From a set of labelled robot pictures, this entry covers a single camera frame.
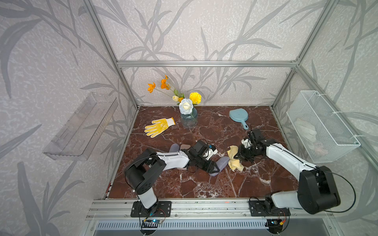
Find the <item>pink eyeglass case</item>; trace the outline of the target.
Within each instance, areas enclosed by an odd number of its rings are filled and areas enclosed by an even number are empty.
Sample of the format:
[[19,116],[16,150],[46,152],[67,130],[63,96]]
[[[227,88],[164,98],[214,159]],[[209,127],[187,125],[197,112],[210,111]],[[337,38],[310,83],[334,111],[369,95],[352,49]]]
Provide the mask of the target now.
[[184,150],[184,149],[190,149],[191,148],[191,145],[185,145],[185,144],[182,144],[180,146],[180,150]]

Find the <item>lavender eyeglass case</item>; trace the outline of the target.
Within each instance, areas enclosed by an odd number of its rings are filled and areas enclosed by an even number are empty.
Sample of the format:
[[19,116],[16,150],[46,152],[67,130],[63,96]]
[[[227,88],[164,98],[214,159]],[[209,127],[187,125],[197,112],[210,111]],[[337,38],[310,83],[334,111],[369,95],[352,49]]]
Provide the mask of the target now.
[[178,144],[172,144],[169,152],[178,152],[180,150],[180,146]]
[[212,173],[210,173],[210,176],[214,177],[218,175],[227,165],[230,158],[228,156],[221,157],[215,164],[214,169]]

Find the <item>yellow microfiber cloth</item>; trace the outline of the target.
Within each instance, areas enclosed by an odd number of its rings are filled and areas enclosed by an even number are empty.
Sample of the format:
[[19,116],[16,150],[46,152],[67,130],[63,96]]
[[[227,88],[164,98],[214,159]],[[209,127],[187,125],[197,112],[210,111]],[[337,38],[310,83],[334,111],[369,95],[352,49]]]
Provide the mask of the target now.
[[239,159],[236,159],[236,154],[238,153],[238,147],[237,146],[230,146],[229,150],[227,151],[227,155],[229,157],[228,166],[230,169],[234,172],[235,170],[238,170],[239,172],[242,172],[244,170],[244,166],[241,164]]

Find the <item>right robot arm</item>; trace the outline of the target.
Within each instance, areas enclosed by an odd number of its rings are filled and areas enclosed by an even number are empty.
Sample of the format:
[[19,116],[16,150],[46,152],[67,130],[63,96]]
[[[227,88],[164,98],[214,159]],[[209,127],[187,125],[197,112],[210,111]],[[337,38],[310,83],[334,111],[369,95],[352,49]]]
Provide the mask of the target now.
[[241,141],[236,159],[253,162],[263,156],[274,160],[298,181],[295,191],[282,191],[266,195],[263,202],[268,214],[284,208],[303,209],[309,214],[337,207],[341,199],[331,170],[316,166],[295,155],[275,139],[263,137],[259,129],[251,130]]

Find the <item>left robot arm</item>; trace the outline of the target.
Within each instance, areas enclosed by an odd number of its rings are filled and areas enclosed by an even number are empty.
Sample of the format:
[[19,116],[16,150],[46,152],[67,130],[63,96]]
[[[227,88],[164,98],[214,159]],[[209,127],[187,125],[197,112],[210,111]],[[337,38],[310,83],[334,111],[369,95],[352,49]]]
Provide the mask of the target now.
[[197,167],[210,175],[217,175],[223,167],[210,159],[217,153],[214,145],[203,140],[197,141],[192,147],[173,152],[158,152],[148,148],[125,169],[125,180],[143,208],[150,210],[158,205],[153,185],[162,172]]

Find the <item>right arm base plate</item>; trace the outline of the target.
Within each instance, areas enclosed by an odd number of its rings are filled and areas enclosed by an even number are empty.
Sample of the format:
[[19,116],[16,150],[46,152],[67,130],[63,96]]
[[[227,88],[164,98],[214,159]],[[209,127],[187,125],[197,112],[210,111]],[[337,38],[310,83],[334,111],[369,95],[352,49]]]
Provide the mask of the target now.
[[278,208],[274,205],[271,199],[265,199],[264,201],[259,199],[249,200],[249,210],[251,216],[261,217],[289,217],[291,213],[288,208]]

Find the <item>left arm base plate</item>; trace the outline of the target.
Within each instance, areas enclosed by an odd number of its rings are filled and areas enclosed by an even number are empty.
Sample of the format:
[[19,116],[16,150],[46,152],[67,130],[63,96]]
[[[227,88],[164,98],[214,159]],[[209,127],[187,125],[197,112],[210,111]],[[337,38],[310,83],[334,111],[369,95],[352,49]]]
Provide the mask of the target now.
[[140,201],[136,201],[132,206],[131,217],[170,217],[171,210],[171,201],[157,201],[150,208],[145,208]]

